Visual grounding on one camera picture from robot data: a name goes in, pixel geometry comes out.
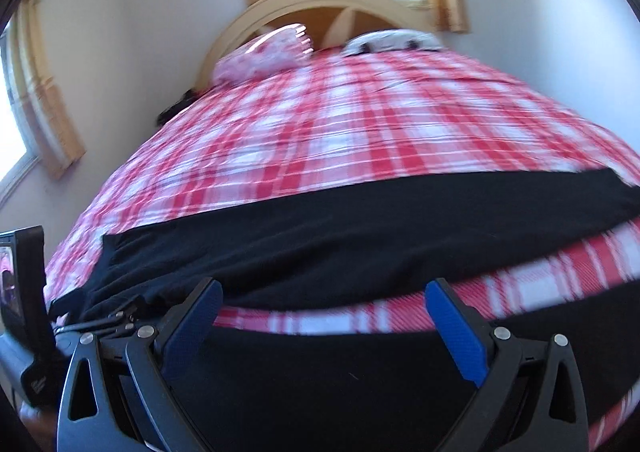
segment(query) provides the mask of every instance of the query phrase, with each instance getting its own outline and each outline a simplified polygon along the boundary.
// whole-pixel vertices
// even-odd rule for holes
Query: headboard
[[[260,35],[264,27],[303,23],[316,50],[340,46],[367,32],[411,28],[430,32],[426,10],[413,10],[394,0],[260,0],[231,23],[211,46],[195,88],[206,89],[218,59]]]

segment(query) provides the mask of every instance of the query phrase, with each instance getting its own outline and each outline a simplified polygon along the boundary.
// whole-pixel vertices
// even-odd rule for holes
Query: person's hand
[[[55,452],[58,413],[53,410],[33,408],[27,403],[22,403],[18,414],[20,421],[22,421],[38,446],[44,452]]]

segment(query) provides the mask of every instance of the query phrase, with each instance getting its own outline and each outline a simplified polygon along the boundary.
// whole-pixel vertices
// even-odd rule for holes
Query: screw
[[[94,341],[93,333],[83,333],[82,336],[80,337],[81,344],[90,344],[93,341]]]
[[[154,329],[153,326],[142,326],[139,330],[138,330],[138,336],[140,338],[149,338],[150,336],[152,336],[154,333],[156,332],[156,330]]]
[[[554,342],[559,346],[565,347],[569,343],[569,339],[561,334],[557,334],[554,336]]]
[[[511,331],[506,327],[497,327],[494,329],[494,335],[500,340],[509,340],[511,338]]]

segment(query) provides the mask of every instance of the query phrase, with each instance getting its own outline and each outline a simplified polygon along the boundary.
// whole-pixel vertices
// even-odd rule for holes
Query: bedspread
[[[47,299],[82,285],[105,233],[262,199],[417,174],[610,167],[640,159],[606,129],[455,52],[314,55],[309,67],[211,91],[104,184],[47,267]],[[488,318],[580,299],[640,272],[640,221],[457,285]],[[276,333],[430,329],[420,295],[316,313],[225,307],[218,321]],[[600,443],[638,389],[592,429]]]

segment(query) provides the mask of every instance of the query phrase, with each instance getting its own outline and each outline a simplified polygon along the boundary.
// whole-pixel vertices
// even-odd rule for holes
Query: blue gripper pad
[[[167,382],[177,380],[204,342],[222,306],[222,285],[213,281],[194,302],[162,351],[160,372]]]
[[[427,285],[424,299],[458,371],[465,380],[471,380],[480,388],[489,372],[484,345],[436,281]]]

